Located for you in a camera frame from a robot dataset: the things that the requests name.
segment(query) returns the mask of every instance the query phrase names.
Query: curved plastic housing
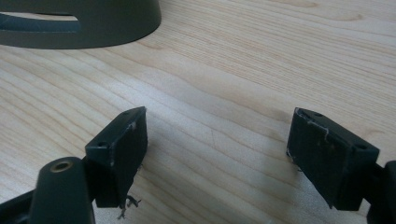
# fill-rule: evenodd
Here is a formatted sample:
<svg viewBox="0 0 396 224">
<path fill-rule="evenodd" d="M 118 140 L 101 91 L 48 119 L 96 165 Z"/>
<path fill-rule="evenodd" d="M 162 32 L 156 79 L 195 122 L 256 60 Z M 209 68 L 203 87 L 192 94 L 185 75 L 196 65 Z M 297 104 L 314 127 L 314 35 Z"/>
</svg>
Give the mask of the curved plastic housing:
<svg viewBox="0 0 396 224">
<path fill-rule="evenodd" d="M 2 0 L 1 12 L 72 15 L 46 21 L 0 13 L 0 44 L 32 49 L 90 49 L 129 43 L 161 23 L 158 0 Z"/>
</svg>

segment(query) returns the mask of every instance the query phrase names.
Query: wood grain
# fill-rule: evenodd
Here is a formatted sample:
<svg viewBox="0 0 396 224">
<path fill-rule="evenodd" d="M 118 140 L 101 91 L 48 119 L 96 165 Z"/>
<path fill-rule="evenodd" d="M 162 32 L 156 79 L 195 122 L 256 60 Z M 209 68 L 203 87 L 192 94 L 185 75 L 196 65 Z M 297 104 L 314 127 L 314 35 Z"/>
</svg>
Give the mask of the wood grain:
<svg viewBox="0 0 396 224">
<path fill-rule="evenodd" d="M 163 23 L 104 49 L 0 47 L 0 203 L 120 112 L 148 109 L 142 199 L 97 223 L 364 223 L 286 158 L 294 107 L 396 160 L 396 2 L 161 0 Z"/>
</svg>

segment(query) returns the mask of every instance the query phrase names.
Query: black plastic part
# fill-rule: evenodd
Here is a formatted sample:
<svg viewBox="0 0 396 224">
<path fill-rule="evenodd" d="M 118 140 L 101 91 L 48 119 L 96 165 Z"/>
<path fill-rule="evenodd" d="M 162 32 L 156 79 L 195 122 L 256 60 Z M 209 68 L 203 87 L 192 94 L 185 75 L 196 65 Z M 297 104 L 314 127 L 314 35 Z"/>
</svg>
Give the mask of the black plastic part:
<svg viewBox="0 0 396 224">
<path fill-rule="evenodd" d="M 375 163 L 379 149 L 323 115 L 296 108 L 287 154 L 330 207 L 356 211 L 371 204 L 370 224 L 396 223 L 396 161 Z"/>
<path fill-rule="evenodd" d="M 145 107 L 119 114 L 85 146 L 91 198 L 98 207 L 125 207 L 147 147 Z"/>
<path fill-rule="evenodd" d="M 161 23 L 158 0 L 2 0 L 1 12 L 73 15 L 77 21 L 0 13 L 0 44 L 32 49 L 88 49 L 129 43 Z"/>
<path fill-rule="evenodd" d="M 388 162 L 385 168 L 376 168 L 365 198 L 372 205 L 367 214 L 368 223 L 396 223 L 396 161 Z"/>
<path fill-rule="evenodd" d="M 45 165 L 38 175 L 29 223 L 94 223 L 84 163 L 75 157 Z"/>
<path fill-rule="evenodd" d="M 0 204 L 0 223 L 26 224 L 29 219 L 29 210 L 32 198 L 33 191 L 31 190 Z"/>
<path fill-rule="evenodd" d="M 296 108 L 288 152 L 330 207 L 359 210 L 379 149 L 321 114 Z"/>
</svg>

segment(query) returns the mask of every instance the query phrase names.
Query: wooden table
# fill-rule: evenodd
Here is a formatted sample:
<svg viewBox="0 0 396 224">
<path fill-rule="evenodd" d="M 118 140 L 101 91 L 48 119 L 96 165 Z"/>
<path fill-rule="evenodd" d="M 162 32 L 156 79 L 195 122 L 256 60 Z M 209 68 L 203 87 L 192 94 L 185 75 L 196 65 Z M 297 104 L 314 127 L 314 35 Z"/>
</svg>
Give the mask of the wooden table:
<svg viewBox="0 0 396 224">
<path fill-rule="evenodd" d="M 163 23 L 105 49 L 0 47 L 0 203 L 120 112 L 148 109 L 139 208 L 97 223 L 364 223 L 285 156 L 294 107 L 396 160 L 396 2 L 161 0 Z"/>
</svg>

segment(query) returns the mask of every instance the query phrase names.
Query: cut-out slot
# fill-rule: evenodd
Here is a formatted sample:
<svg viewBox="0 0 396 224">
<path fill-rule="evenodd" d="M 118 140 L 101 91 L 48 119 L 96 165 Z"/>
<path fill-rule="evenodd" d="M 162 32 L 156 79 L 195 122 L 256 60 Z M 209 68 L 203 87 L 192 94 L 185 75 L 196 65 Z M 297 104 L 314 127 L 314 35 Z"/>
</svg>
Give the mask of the cut-out slot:
<svg viewBox="0 0 396 224">
<path fill-rule="evenodd" d="M 34 14 L 0 12 L 0 30 L 35 33 L 76 33 L 81 25 L 67 13 Z"/>
</svg>

